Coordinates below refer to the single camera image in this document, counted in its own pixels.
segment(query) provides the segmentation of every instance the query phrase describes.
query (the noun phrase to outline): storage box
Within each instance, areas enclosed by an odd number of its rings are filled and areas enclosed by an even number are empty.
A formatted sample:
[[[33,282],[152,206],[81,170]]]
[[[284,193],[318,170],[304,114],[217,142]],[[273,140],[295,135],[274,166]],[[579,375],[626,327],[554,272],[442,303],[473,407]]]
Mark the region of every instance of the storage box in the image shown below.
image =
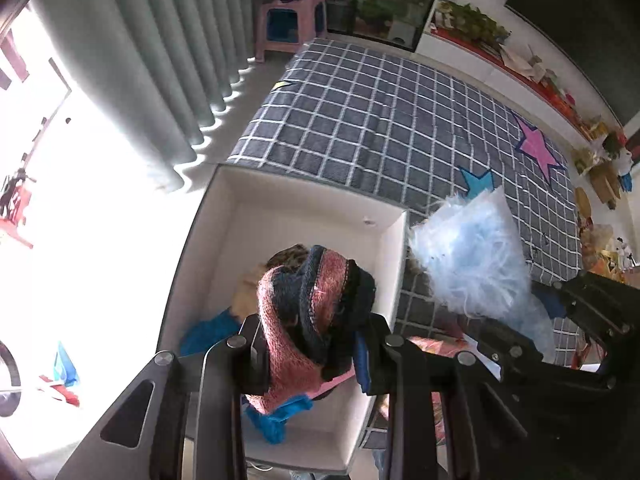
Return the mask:
[[[407,212],[315,180],[242,166],[217,166],[187,238],[164,314],[158,349],[176,351],[194,323],[231,304],[238,279],[296,243],[333,249],[376,280],[373,312],[390,326],[404,267]],[[272,445],[244,420],[247,460],[295,470],[345,474],[374,402],[351,378],[287,423]]]

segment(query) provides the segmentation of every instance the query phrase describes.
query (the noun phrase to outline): pink plastic stool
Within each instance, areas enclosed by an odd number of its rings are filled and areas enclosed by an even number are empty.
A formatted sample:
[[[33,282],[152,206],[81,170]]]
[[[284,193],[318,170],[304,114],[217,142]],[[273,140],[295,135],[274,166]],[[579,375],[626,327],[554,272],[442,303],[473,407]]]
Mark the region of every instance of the pink plastic stool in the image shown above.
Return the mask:
[[[322,30],[316,32],[316,7],[322,5]],[[268,14],[272,9],[294,10],[298,17],[298,41],[269,41],[267,38]],[[297,52],[300,46],[313,38],[326,38],[326,7],[324,0],[297,0],[283,4],[280,0],[273,0],[262,4],[258,12],[258,30],[255,35],[255,60],[264,62],[265,50],[280,52]]]

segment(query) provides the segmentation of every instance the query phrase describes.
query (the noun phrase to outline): stool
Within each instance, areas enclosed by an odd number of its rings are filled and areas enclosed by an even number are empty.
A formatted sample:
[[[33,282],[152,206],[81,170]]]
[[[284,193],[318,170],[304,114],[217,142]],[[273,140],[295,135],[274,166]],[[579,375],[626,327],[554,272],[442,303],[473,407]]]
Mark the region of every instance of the stool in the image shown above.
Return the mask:
[[[265,50],[297,52],[313,38],[326,38],[324,0],[297,0],[262,4],[255,35],[255,60],[264,62]]]

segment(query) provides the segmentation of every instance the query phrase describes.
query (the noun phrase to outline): checkered bedsheet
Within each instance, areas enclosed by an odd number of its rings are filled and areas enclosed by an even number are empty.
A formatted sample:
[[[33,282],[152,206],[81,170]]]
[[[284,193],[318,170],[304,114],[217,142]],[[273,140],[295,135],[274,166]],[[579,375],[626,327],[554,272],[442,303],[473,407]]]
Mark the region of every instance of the checkered bedsheet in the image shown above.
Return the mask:
[[[527,151],[531,139],[544,156]],[[581,266],[574,192],[560,151],[500,101],[407,59],[314,40],[292,58],[228,161],[383,196],[409,209],[412,224],[447,195],[504,186],[532,278],[551,284]],[[449,317],[423,277],[407,269],[395,331],[432,336]],[[577,333],[564,323],[556,323],[561,365]],[[377,426],[367,429],[366,447],[384,446]]]

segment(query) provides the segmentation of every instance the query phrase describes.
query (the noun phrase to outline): white plastic bag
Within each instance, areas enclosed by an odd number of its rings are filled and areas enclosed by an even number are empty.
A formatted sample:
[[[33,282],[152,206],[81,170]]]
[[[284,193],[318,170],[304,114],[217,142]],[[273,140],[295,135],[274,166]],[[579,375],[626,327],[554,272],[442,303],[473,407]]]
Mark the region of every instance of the white plastic bag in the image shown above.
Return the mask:
[[[447,197],[411,228],[409,247],[429,276],[431,295],[450,311],[500,320],[554,358],[553,326],[530,293],[520,234],[501,187],[471,202]]]

